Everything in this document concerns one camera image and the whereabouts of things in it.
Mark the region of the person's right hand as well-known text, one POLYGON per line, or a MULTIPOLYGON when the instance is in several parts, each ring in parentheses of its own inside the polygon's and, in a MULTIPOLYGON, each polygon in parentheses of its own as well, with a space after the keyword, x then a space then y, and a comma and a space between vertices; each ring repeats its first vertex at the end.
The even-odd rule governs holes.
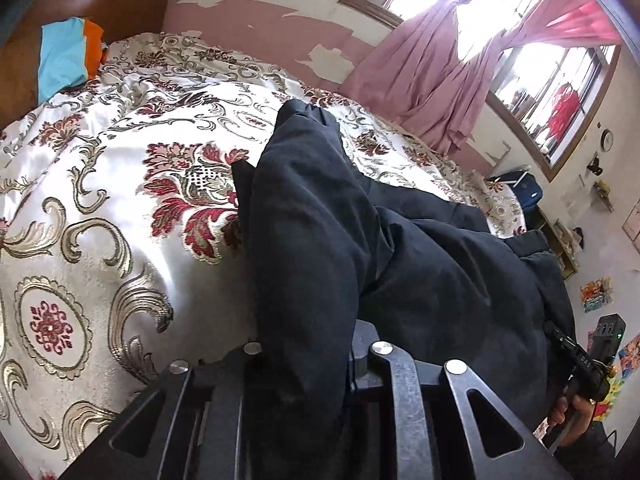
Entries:
POLYGON ((558 396, 547 416, 548 428, 562 426, 559 446, 573 445, 588 429, 596 404, 581 396, 558 396))

